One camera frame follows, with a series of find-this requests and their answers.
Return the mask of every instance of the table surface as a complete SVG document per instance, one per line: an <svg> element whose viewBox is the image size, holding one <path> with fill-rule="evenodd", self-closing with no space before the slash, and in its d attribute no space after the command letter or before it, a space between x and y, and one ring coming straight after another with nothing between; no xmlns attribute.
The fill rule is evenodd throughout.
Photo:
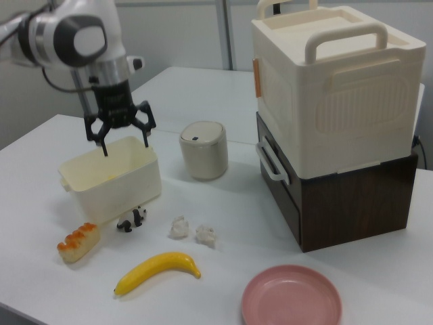
<svg viewBox="0 0 433 325"><path fill-rule="evenodd" d="M83 220L57 169L94 149L83 120L57 115L0 151L0 306L50 325L243 324L247 283L268 267L296 264L334 283L342 325L431 324L433 173L417 170L407 229L302 253L260 175L251 78L170 68L134 93L136 101L150 101L157 120L149 141L162 193L145 205L143 226L126 234L116 221L107 223L97 246L72 265L63 263L56 246ZM230 140L227 172L207 182L187 174L179 146L179 132L202 119L225 124ZM108 142L127 135L140 138L131 127L110 132ZM180 215L189 221L190 236L172 240L171 221ZM214 228L214 249L195 242L202 224ZM168 271L114 297L126 272L165 251L190 254L202 278Z"/></svg>

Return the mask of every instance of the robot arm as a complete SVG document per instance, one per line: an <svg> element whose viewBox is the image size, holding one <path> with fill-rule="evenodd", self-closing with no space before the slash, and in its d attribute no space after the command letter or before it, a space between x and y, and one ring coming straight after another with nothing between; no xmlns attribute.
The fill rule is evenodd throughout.
<svg viewBox="0 0 433 325"><path fill-rule="evenodd" d="M85 115L87 139L102 145L110 129L134 125L147 135L156 126L147 102L133 103L128 79L143 66L143 59L127 57L114 0L65 0L55 10L47 5L0 25L0 61L42 67L84 68L92 84L98 113ZM142 123L135 115L147 114ZM91 130L99 118L98 133Z"/></svg>

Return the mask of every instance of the toy food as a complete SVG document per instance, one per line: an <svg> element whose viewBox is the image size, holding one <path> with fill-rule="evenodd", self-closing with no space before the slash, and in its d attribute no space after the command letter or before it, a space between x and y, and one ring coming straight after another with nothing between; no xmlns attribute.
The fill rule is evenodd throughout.
<svg viewBox="0 0 433 325"><path fill-rule="evenodd" d="M171 223L170 237L173 239L180 239L188 236L189 224L184 216L177 217Z"/></svg>
<svg viewBox="0 0 433 325"><path fill-rule="evenodd" d="M99 242L101 235L97 225L86 222L65 238L65 243L57 245L57 250L65 262L74 263L89 252Z"/></svg>
<svg viewBox="0 0 433 325"><path fill-rule="evenodd" d="M205 244L209 247L213 247L215 245L215 240L217 239L214 230L205 225L201 225L196 229L196 237L199 244Z"/></svg>
<svg viewBox="0 0 433 325"><path fill-rule="evenodd" d="M189 255L180 252L162 253L133 268L120 279L114 293L124 295L137 288L148 278L168 269L182 269L193 274L197 279L202 276L194 260Z"/></svg>

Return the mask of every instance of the white crumpled object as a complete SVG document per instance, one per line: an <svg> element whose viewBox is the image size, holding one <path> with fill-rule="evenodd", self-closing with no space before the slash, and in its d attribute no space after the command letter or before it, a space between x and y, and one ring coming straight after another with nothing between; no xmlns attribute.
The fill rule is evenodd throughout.
<svg viewBox="0 0 433 325"><path fill-rule="evenodd" d="M205 244L209 247L213 247L217 239L214 230L205 225L201 225L196 229L196 237L199 244Z"/></svg>
<svg viewBox="0 0 433 325"><path fill-rule="evenodd" d="M173 239L184 238L188 236L189 224L184 216L177 217L171 223L170 237Z"/></svg>

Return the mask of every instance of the orange tab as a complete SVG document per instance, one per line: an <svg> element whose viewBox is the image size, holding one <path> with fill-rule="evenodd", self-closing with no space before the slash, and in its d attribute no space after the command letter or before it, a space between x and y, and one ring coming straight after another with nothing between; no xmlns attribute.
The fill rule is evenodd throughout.
<svg viewBox="0 0 433 325"><path fill-rule="evenodd" d="M260 73L258 71L258 59L253 59L252 67L254 69L254 84L256 85L256 98L262 97L262 89L260 87Z"/></svg>

